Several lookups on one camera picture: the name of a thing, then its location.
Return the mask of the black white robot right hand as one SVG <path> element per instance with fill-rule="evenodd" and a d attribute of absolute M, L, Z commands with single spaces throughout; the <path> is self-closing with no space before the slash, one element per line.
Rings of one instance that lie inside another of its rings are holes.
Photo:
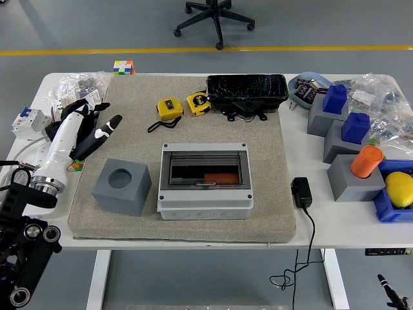
<path fill-rule="evenodd" d="M 382 274 L 378 274 L 378 280 L 380 284 L 383 286 L 387 296 L 390 299 L 390 302 L 387 302 L 389 307 L 399 310 L 408 310 L 412 309 L 412 303 L 409 301 L 407 297 L 400 297 L 393 288 L 388 284 L 387 280 L 383 277 Z"/>

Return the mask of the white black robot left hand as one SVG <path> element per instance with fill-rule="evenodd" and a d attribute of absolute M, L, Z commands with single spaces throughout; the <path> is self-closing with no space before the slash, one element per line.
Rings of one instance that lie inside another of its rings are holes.
<path fill-rule="evenodd" d="M 94 120 L 94 112 L 103 111 L 109 103 L 89 103 L 80 99 L 68 106 L 69 113 L 62 114 L 59 128 L 52 139 L 52 143 L 45 163 L 32 176 L 31 186 L 45 186 L 52 184 L 55 187 L 66 185 L 66 168 L 73 161 L 82 161 L 95 152 L 109 138 L 122 120 L 116 115 L 101 128 L 91 132 L 84 140 L 78 140 L 81 125 L 87 120 Z"/>

